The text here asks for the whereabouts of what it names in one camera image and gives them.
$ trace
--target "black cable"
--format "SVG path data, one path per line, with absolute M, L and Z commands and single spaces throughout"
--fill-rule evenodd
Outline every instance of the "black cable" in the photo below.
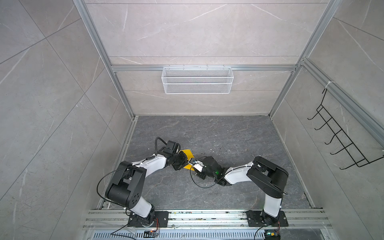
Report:
M 105 197 L 101 196 L 100 193 L 99 193 L 99 184 L 100 184 L 100 182 L 101 182 L 106 176 L 110 175 L 111 173 L 114 173 L 114 172 L 117 172 L 117 171 L 119 171 L 119 170 L 123 170 L 123 169 L 126 169 L 126 167 L 124 167 L 124 168 L 119 168 L 119 169 L 116 169 L 116 170 L 113 170 L 112 172 L 107 173 L 104 177 L 102 177 L 102 178 L 100 179 L 99 183 L 97 183 L 97 186 L 96 186 L 96 192 L 97 192 L 97 194 L 99 195 L 99 197 L 101 197 L 101 198 L 104 199 L 105 201 L 110 202 L 110 203 L 113 203 L 113 204 L 117 204 L 117 205 L 122 206 L 122 207 L 125 207 L 125 206 L 123 206 L 123 205 L 121 205 L 121 204 L 118 204 L 117 202 L 113 202 L 113 201 L 110 201 L 110 200 L 106 199 Z
M 160 148 L 160 149 L 157 151 L 157 153 L 159 153 L 159 152 L 163 151 L 163 150 L 164 150 L 164 148 L 165 148 L 165 147 L 162 147 L 162 148 Z
M 111 233 L 111 235 L 114 235 L 114 236 L 121 236 L 121 237 L 127 237 L 127 238 L 130 238 L 130 239 L 133 239 L 133 240 L 137 240 L 136 238 L 133 238 L 133 237 L 129 237 L 129 236 L 125 236 L 125 235 L 120 235 L 120 234 L 114 234 L 115 232 L 118 232 L 120 231 L 121 229 L 123 229 L 124 227 L 128 226 L 128 224 L 131 222 L 129 221 L 126 225 L 122 226 L 120 229 L 114 231 L 113 233 Z
M 160 141 L 162 141 L 165 145 L 167 145 L 167 143 L 163 139 L 161 139 L 160 137 L 156 137 L 155 138 L 155 156 L 157 156 L 157 140 L 158 139 L 160 139 Z
M 272 225 L 268 224 L 268 225 L 259 227 L 259 229 L 255 232 L 255 236 L 253 237 L 253 240 L 256 240 L 256 233 L 257 233 L 260 229 L 262 229 L 263 227 L 268 227 L 268 226 L 272 226 Z
M 224 174 L 224 176 L 222 176 L 217 182 L 215 182 L 215 184 L 213 184 L 213 185 L 211 185 L 211 186 L 209 186 L 209 187 L 202 187 L 202 186 L 198 185 L 198 184 L 195 182 L 195 180 L 193 180 L 193 177 L 192 177 L 192 168 L 193 168 L 193 166 L 195 166 L 196 164 L 197 164 L 197 163 L 195 163 L 194 165 L 192 165 L 192 167 L 189 169 L 189 174 L 191 175 L 191 179 L 192 179 L 193 183 L 196 184 L 196 186 L 201 187 L 201 188 L 210 188 L 210 187 L 213 187 L 213 186 L 216 185 L 220 180 L 222 180 L 222 179 L 225 177 L 225 175 L 227 175 L 228 173 L 230 173 L 230 172 L 232 172 L 233 170 L 236 170 L 236 169 L 238 169 L 238 168 L 242 168 L 242 167 L 234 168 L 234 169 L 230 170 L 229 172 L 227 172 L 226 174 Z
M 152 156 L 150 156 L 150 157 L 147 157 L 147 158 L 145 158 L 141 163 L 143 163 L 143 162 L 145 162 L 145 161 L 147 161 L 147 160 L 151 160 L 151 159 L 154 159 L 156 156 L 155 155 L 152 155 Z

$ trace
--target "white wire basket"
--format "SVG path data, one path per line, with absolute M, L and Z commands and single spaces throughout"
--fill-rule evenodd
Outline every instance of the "white wire basket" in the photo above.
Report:
M 166 67 L 161 75 L 166 94 L 229 93 L 230 67 Z

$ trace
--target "gray marble floor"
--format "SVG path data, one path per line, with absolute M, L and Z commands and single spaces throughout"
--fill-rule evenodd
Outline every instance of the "gray marble floor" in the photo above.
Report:
M 125 159 L 137 161 L 152 155 L 157 136 L 191 149 L 196 158 L 213 156 L 223 167 L 239 166 L 261 155 L 289 173 L 282 208 L 310 208 L 267 116 L 140 116 Z M 193 177 L 202 186 L 214 183 L 210 178 Z M 157 209 L 260 209 L 265 194 L 253 182 L 202 189 L 192 182 L 189 170 L 175 171 L 170 166 L 146 178 L 142 196 Z
M 323 240 L 320 229 L 281 229 L 281 240 Z

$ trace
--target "black metal hook rack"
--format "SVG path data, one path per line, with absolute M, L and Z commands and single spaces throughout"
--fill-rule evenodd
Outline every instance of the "black metal hook rack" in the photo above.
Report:
M 325 89 L 323 90 L 322 93 L 323 93 L 324 95 L 323 95 L 323 99 L 321 100 L 320 105 L 316 108 L 316 112 L 317 112 L 317 113 L 316 113 L 312 118 L 308 118 L 308 120 L 312 120 L 314 117 L 316 117 L 316 115 L 321 116 L 321 118 L 324 120 L 325 123 L 324 123 L 320 128 L 318 128 L 318 129 L 315 128 L 315 130 L 320 130 L 322 127 L 324 127 L 325 125 L 327 125 L 327 126 L 329 127 L 329 129 L 333 132 L 333 137 L 331 138 L 331 140 L 329 141 L 329 143 L 326 143 L 326 142 L 325 142 L 325 144 L 326 144 L 326 145 L 329 145 L 329 144 L 333 141 L 333 139 L 336 137 L 337 140 L 340 142 L 340 144 L 343 146 L 343 148 L 340 149 L 339 151 L 337 151 L 336 153 L 331 153 L 331 152 L 330 152 L 330 154 L 331 154 L 331 155 L 335 155 L 335 154 L 338 154 L 339 152 L 345 150 L 345 151 L 347 151 L 348 155 L 349 155 L 349 156 L 351 157 L 351 159 L 353 160 L 354 164 L 349 165 L 348 167 L 345 167 L 345 168 L 341 168 L 341 167 L 340 167 L 340 169 L 341 169 L 341 170 L 344 170 L 344 169 L 347 169 L 347 168 L 352 167 L 352 166 L 354 166 L 354 165 L 356 165 L 356 166 L 358 166 L 358 167 L 362 167 L 362 166 L 365 166 L 365 165 L 367 165 L 367 164 L 373 163 L 373 162 L 375 162 L 375 161 L 377 161 L 377 160 L 380 160 L 380 159 L 384 158 L 384 155 L 383 155 L 382 157 L 380 157 L 380 158 L 378 158 L 378 159 L 375 159 L 375 160 L 373 160 L 373 161 L 369 161 L 369 160 L 364 156 L 364 154 L 360 151 L 360 149 L 356 146 L 356 144 L 352 141 L 352 139 L 350 139 L 350 137 L 348 136 L 348 134 L 347 134 L 346 132 L 344 132 L 344 130 L 342 129 L 342 127 L 340 127 L 339 123 L 333 118 L 333 116 L 332 116 L 332 115 L 328 112 L 328 110 L 323 106 L 323 101 L 324 101 L 325 94 L 327 93 L 327 89 L 325 88 Z M 329 118 L 328 120 L 325 120 L 324 116 L 321 115 L 321 113 L 320 113 L 321 110 L 325 110 L 325 111 L 328 113 L 328 115 L 330 116 L 330 118 Z M 333 121 L 336 123 L 336 125 L 340 128 L 339 131 L 337 131 L 337 132 L 334 131 L 334 130 L 331 128 L 331 126 L 328 124 L 329 121 L 331 121 L 331 120 L 333 120 Z M 340 140 L 340 138 L 337 136 L 337 134 L 339 134 L 339 133 L 341 133 L 341 132 L 344 133 L 345 136 L 347 136 L 347 138 L 348 138 L 348 139 L 350 140 L 350 142 L 351 142 L 350 144 L 348 144 L 348 145 L 346 145 L 346 146 L 343 144 L 343 142 L 342 142 L 342 141 Z M 355 148 L 357 149 L 357 151 L 359 151 L 359 153 L 362 155 L 363 159 L 361 159 L 361 160 L 359 160 L 359 161 L 356 161 L 356 160 L 352 157 L 351 153 L 350 153 L 350 152 L 348 151 L 348 149 L 347 149 L 347 147 L 350 147 L 350 146 L 355 147 Z

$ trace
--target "aluminum rail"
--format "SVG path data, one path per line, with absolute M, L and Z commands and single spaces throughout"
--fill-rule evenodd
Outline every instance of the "aluminum rail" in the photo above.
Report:
M 277 97 L 275 103 L 273 104 L 269 116 L 272 118 L 273 115 L 276 113 L 277 109 L 279 108 L 280 104 L 283 102 L 283 99 L 285 98 L 285 95 L 287 94 L 288 90 L 291 88 L 293 82 L 295 81 L 295 78 L 297 74 L 300 72 L 302 65 L 303 58 L 307 58 L 312 50 L 314 49 L 316 43 L 319 41 L 320 37 L 322 36 L 323 32 L 327 28 L 329 22 L 331 21 L 333 15 L 336 13 L 337 8 L 340 6 L 341 2 L 343 0 L 330 0 L 327 7 L 324 10 L 323 15 L 320 18 L 320 21 L 318 22 L 314 32 L 311 35 L 311 38 L 309 39 L 307 45 L 305 46 L 303 52 L 301 53 L 299 60 L 296 64 L 296 70 L 291 73 L 291 75 L 288 77 L 287 82 L 284 84 L 283 89 L 281 90 L 279 96 Z
M 255 229 L 248 226 L 246 209 L 183 209 L 169 212 L 167 228 L 162 229 Z M 322 209 L 284 209 L 287 229 L 332 228 Z M 83 230 L 117 230 L 128 222 L 124 210 L 91 210 L 86 216 Z
M 356 120 L 384 147 L 384 127 L 376 119 L 374 119 L 362 106 L 349 96 L 335 82 L 332 81 L 325 73 L 323 73 L 309 59 L 304 58 L 303 66 L 316 78 L 324 87 L 327 86 L 328 92 L 336 98 L 339 103 L 345 107 L 348 112 L 356 118 Z
M 111 68 L 113 71 L 162 71 L 163 68 L 167 67 L 185 67 L 185 68 L 212 68 L 212 67 L 230 67 L 233 71 L 295 71 L 296 65 L 287 65 L 287 64 L 276 64 L 276 65 L 151 65 L 151 64 L 142 64 L 142 65 L 112 65 Z

